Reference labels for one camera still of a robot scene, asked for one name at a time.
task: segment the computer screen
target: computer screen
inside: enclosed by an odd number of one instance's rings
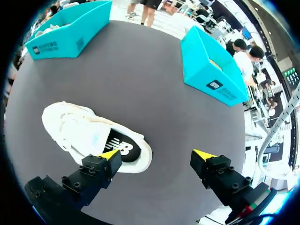
[[[279,152],[279,146],[272,146],[272,147],[267,147],[266,150],[264,151],[264,154],[277,153],[277,152]]]
[[[250,32],[246,29],[246,27],[243,27],[243,28],[241,29],[241,31],[242,31],[242,34],[243,34],[243,36],[244,36],[244,38],[245,38],[246,40],[250,40],[250,39],[252,38]]]

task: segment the person's leg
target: person's leg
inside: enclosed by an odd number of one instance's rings
[[[154,16],[155,16],[155,9],[153,8],[148,8],[148,23],[147,26],[151,27],[154,21]]]
[[[141,20],[141,24],[144,25],[147,17],[148,17],[148,7],[144,5],[143,11],[142,11],[142,20]]]
[[[132,13],[135,10],[136,4],[130,3],[127,7],[127,14]]]

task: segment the black rotating table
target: black rotating table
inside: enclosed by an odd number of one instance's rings
[[[143,173],[117,173],[83,212],[115,225],[189,225],[221,205],[189,166],[196,148],[241,172],[242,105],[228,107],[183,84],[179,39],[111,21],[77,59],[25,58],[7,107],[6,141],[20,184],[57,183],[78,165],[45,131],[48,105],[66,101],[143,134],[154,152]]]

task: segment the black hair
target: black hair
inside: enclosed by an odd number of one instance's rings
[[[264,52],[263,49],[257,45],[254,45],[251,48],[251,51],[249,52],[249,54],[254,57],[254,58],[259,58],[262,59],[264,57]]]
[[[239,47],[241,50],[247,50],[246,42],[242,39],[236,39],[233,44]]]
[[[50,10],[52,12],[52,15],[56,14],[58,11],[58,8],[56,7],[56,5],[50,6]]]
[[[274,106],[274,105],[275,105],[275,103],[277,103],[277,102],[275,102],[275,101],[271,101],[271,106]]]

